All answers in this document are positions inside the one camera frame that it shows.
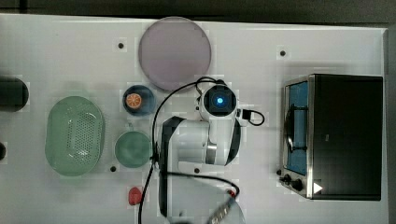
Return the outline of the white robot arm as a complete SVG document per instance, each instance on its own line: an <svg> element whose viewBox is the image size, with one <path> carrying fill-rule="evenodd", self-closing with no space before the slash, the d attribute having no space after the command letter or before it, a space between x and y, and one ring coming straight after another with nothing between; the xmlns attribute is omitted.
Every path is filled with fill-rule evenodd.
<svg viewBox="0 0 396 224"><path fill-rule="evenodd" d="M159 155L159 208L170 224L246 224L231 194L214 183L229 180L179 168L182 162L226 166L240 148L235 93L221 80L201 93L197 119L173 116L163 122Z"/></svg>

